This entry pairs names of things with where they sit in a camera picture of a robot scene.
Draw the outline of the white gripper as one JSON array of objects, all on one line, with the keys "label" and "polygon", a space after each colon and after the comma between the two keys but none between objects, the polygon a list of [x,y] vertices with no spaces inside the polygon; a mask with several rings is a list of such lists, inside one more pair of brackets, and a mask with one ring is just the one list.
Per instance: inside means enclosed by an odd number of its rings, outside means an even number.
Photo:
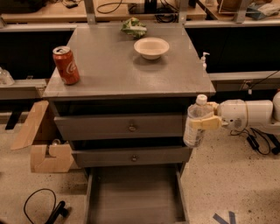
[{"label": "white gripper", "polygon": [[191,119],[191,128],[196,130],[217,130],[221,126],[228,130],[244,130],[246,128],[248,115],[245,101],[227,100],[220,105],[210,101],[207,105],[213,108],[215,115],[204,119]]}]

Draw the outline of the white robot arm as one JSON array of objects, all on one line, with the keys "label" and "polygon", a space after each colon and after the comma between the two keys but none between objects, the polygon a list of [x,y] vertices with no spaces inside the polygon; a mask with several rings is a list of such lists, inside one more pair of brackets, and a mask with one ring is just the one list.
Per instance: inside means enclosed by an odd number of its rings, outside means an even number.
[{"label": "white robot arm", "polygon": [[279,93],[273,100],[243,101],[226,100],[222,103],[205,102],[203,109],[210,109],[206,115],[191,118],[188,113],[186,127],[193,130],[217,130],[220,127],[228,130],[242,131],[245,128],[256,128],[268,134],[280,132]]}]

